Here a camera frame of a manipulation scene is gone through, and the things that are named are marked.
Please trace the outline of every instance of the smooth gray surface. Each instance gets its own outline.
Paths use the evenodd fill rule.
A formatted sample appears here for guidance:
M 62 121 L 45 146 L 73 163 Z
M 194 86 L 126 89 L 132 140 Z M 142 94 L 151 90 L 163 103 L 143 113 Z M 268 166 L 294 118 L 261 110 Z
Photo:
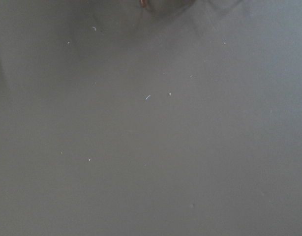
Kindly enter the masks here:
M 0 236 L 302 236 L 302 0 L 152 2 L 0 0 Z

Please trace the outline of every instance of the floor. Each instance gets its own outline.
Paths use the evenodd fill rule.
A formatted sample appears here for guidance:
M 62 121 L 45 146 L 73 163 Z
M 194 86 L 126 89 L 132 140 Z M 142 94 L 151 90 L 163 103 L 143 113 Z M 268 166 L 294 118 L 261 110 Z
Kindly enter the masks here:
M 302 236 L 302 0 L 0 0 L 0 236 Z

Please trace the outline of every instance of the gray floor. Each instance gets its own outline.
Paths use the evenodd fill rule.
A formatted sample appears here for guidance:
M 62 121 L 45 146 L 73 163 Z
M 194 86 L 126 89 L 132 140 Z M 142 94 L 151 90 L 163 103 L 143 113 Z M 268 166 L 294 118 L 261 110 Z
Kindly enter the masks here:
M 302 236 L 302 0 L 0 0 L 0 236 Z

